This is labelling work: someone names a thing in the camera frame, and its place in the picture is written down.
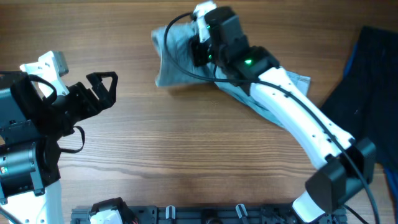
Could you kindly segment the light blue denim shorts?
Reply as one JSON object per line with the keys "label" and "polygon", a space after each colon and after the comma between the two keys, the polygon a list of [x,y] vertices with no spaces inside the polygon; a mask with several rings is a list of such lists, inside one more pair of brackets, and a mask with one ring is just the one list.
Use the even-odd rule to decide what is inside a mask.
{"label": "light blue denim shorts", "polygon": [[[220,69],[214,70],[215,65],[212,63],[208,63],[202,67],[194,66],[192,57],[189,54],[188,41],[197,34],[195,24],[184,23],[173,25],[168,32],[167,42],[164,42],[165,30],[166,27],[163,26],[151,32],[152,43],[161,59],[159,74],[155,80],[155,84],[158,87],[204,84],[203,80],[190,77],[180,71],[167,56],[165,48],[168,48],[171,56],[182,68],[191,73],[208,78],[226,78],[226,75]],[[216,85],[220,90],[250,107],[266,120],[283,127],[282,123],[265,106],[261,106],[252,97],[247,96],[240,87],[220,82],[217,82]]]}

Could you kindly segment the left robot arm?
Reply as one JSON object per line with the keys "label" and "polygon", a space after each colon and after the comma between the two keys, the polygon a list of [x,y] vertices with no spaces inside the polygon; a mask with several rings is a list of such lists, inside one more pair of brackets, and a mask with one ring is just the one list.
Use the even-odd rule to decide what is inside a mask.
{"label": "left robot arm", "polygon": [[83,129],[77,122],[116,102],[115,72],[87,75],[58,95],[55,85],[26,72],[1,72],[1,215],[11,223],[63,223],[58,160],[75,149],[58,145]]}

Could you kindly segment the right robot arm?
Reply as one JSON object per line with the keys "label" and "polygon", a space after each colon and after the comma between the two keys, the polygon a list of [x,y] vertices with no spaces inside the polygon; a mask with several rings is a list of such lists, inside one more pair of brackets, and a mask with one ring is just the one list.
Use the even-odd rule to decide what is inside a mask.
{"label": "right robot arm", "polygon": [[207,1],[196,6],[192,18],[198,27],[192,46],[194,64],[215,64],[226,83],[242,89],[280,121],[314,166],[304,193],[292,204],[302,222],[314,222],[369,190],[376,163],[376,148],[369,139],[357,140],[332,122],[294,85],[271,53],[249,45],[230,7]]}

